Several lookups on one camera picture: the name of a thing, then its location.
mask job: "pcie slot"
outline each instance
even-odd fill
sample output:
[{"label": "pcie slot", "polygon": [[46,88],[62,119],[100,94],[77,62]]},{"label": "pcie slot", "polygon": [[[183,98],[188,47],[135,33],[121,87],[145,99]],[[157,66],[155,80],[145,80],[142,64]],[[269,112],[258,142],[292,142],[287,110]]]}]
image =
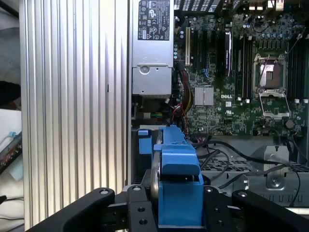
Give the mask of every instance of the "pcie slot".
[{"label": "pcie slot", "polygon": [[207,40],[207,31],[203,31],[203,43],[202,43],[202,63],[203,63],[203,69],[208,69],[209,63],[208,63],[208,40]]},{"label": "pcie slot", "polygon": [[233,42],[233,70],[235,71],[235,99],[243,97],[243,49],[242,42],[234,38]]},{"label": "pcie slot", "polygon": [[190,66],[191,28],[185,28],[185,66]]},{"label": "pcie slot", "polygon": [[198,30],[195,30],[193,33],[193,67],[197,69],[197,51],[198,51]]},{"label": "pcie slot", "polygon": [[217,48],[217,78],[219,83],[222,82],[225,74],[225,33],[222,32],[218,35],[216,40]]}]

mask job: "metal grille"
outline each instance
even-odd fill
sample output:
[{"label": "metal grille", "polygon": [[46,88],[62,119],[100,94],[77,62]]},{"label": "metal grille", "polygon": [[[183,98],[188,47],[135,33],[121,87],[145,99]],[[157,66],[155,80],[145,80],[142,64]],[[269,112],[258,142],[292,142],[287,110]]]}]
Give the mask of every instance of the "metal grille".
[{"label": "metal grille", "polygon": [[181,2],[181,0],[175,0],[174,10],[179,10]]},{"label": "metal grille", "polygon": [[[227,165],[226,160],[221,159],[212,159],[202,171],[221,171]],[[309,167],[306,167],[301,164],[291,163],[291,166],[298,172],[298,173],[309,173]],[[253,171],[255,170],[254,167],[251,166],[251,162],[249,161],[230,161],[228,172],[244,172],[244,171]]]},{"label": "metal grille", "polygon": [[[210,161],[202,171],[221,171],[227,165],[226,160],[221,159],[213,159]],[[254,168],[250,165],[248,161],[230,161],[228,172],[243,172],[243,171],[251,171]]]},{"label": "metal grille", "polygon": [[124,186],[127,26],[127,0],[20,1],[26,230]]},{"label": "metal grille", "polygon": [[188,11],[191,0],[184,0],[183,11]]},{"label": "metal grille", "polygon": [[200,0],[195,0],[193,2],[191,11],[197,11],[200,2],[201,2]]},{"label": "metal grille", "polygon": [[207,7],[208,7],[210,1],[211,0],[205,0],[204,1],[203,5],[202,5],[202,8],[201,8],[201,11],[206,11],[207,10]]}]

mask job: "label sticker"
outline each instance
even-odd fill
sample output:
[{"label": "label sticker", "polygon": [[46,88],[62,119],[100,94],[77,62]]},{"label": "label sticker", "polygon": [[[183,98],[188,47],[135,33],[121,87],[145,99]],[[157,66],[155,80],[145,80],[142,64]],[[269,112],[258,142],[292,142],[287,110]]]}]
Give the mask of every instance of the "label sticker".
[{"label": "label sticker", "polygon": [[138,40],[169,40],[170,0],[139,2]]}]

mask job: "wire bundle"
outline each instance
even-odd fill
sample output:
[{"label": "wire bundle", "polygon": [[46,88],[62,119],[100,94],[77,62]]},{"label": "wire bundle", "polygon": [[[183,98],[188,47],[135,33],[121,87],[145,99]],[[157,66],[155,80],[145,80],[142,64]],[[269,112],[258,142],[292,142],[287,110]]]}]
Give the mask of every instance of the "wire bundle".
[{"label": "wire bundle", "polygon": [[[281,162],[276,162],[276,161],[269,161],[269,160],[263,160],[263,159],[257,159],[257,158],[253,158],[253,157],[250,157],[250,156],[247,156],[245,154],[243,154],[242,152],[240,152],[239,150],[237,150],[236,148],[234,148],[233,146],[231,146],[230,144],[228,143],[225,143],[223,141],[215,141],[215,140],[211,140],[211,141],[208,141],[208,140],[205,140],[201,145],[199,146],[196,146],[196,147],[205,147],[207,148],[208,150],[209,149],[213,149],[213,148],[210,148],[208,147],[209,144],[220,144],[220,145],[224,145],[226,146],[227,148],[231,149],[233,152],[235,152],[236,154],[238,154],[239,156],[241,156],[242,158],[246,159],[247,161],[252,161],[252,162],[257,162],[257,163],[262,163],[262,164],[274,164],[276,165],[275,167],[273,168],[270,168],[268,169],[267,171],[258,171],[258,172],[246,172],[246,173],[241,173],[241,174],[238,174],[237,176],[235,176],[234,178],[230,179],[229,181],[227,181],[225,184],[219,186],[218,188],[219,189],[224,189],[226,188],[227,186],[229,186],[230,184],[232,184],[233,182],[235,182],[236,180],[238,180],[241,176],[243,175],[246,175],[246,176],[259,176],[259,175],[267,175],[268,173],[270,172],[274,172],[274,171],[277,171],[277,170],[280,170],[284,167],[288,167],[290,170],[292,170],[296,176],[297,176],[297,179],[298,179],[298,187],[297,187],[297,191],[296,191],[296,194],[292,200],[292,202],[290,203],[290,207],[293,207],[294,206],[294,202],[295,200],[297,199],[297,196],[299,194],[299,190],[300,190],[300,176],[298,174],[298,172],[295,170],[295,168],[288,162],[286,163],[281,163]],[[204,163],[202,164],[202,167],[206,166],[206,164],[209,162],[209,160],[211,160],[213,157],[215,157],[216,155],[220,154],[220,153],[223,153],[225,156],[227,156],[227,163],[229,165],[230,161],[229,161],[229,158],[228,158],[228,155],[224,152],[222,152],[221,150],[219,149],[213,149],[215,151],[217,151],[216,153],[208,153],[208,158],[204,161]],[[214,176],[211,180],[214,180],[218,177],[220,177],[227,169],[228,169],[228,165],[217,175],[217,176]]]},{"label": "wire bundle", "polygon": [[193,105],[193,92],[191,91],[190,83],[189,83],[189,75],[185,70],[183,63],[179,61],[175,67],[174,76],[176,79],[180,78],[181,83],[183,84],[183,100],[182,103],[179,103],[173,111],[172,123],[175,123],[178,127],[180,127],[180,123],[182,130],[185,134],[189,133],[189,122],[187,113],[191,109]]}]

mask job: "screw hole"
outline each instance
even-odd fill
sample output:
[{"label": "screw hole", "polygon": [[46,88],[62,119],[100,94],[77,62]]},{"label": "screw hole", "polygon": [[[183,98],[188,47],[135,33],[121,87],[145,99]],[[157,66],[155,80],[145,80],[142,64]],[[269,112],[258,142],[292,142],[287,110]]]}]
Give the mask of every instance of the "screw hole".
[{"label": "screw hole", "polygon": [[144,212],[144,211],[145,211],[145,208],[140,207],[140,208],[137,209],[137,211],[139,211],[139,212]]},{"label": "screw hole", "polygon": [[146,224],[147,224],[147,220],[146,219],[140,220],[140,225],[146,225]]}]

